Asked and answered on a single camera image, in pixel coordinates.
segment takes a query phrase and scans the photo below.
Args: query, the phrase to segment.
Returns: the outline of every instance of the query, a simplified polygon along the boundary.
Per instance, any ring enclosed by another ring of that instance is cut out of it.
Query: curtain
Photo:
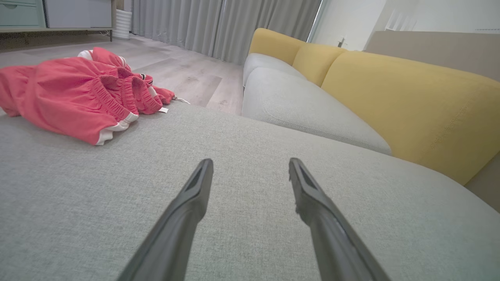
[[[321,0],[133,0],[132,32],[243,64],[257,28],[307,40]]]

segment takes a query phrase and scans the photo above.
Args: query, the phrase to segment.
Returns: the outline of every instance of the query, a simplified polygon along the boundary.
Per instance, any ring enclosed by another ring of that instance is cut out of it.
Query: gray seat cushion
[[[348,143],[387,155],[391,148],[365,121],[315,84],[257,68],[243,96],[244,117]]]
[[[298,157],[394,281],[495,280],[500,214],[428,168],[181,102],[104,146],[0,116],[0,279],[114,281],[198,162],[208,209],[186,281],[320,280]]]
[[[247,84],[247,78],[250,73],[256,68],[268,68],[279,70],[281,72],[293,75],[298,78],[307,80],[304,75],[302,75],[297,69],[293,68],[290,64],[277,59],[272,56],[268,56],[260,53],[251,53],[246,57],[245,64],[243,66],[243,87]]]

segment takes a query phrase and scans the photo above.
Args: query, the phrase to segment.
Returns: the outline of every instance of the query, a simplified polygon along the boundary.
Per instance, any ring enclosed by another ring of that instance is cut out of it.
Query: floor plank
[[[0,68],[37,65],[101,47],[124,57],[134,73],[151,75],[155,86],[169,89],[191,104],[241,115],[241,65],[137,35],[132,35],[130,40],[114,39],[113,42],[99,34],[86,38],[53,46],[0,50]]]

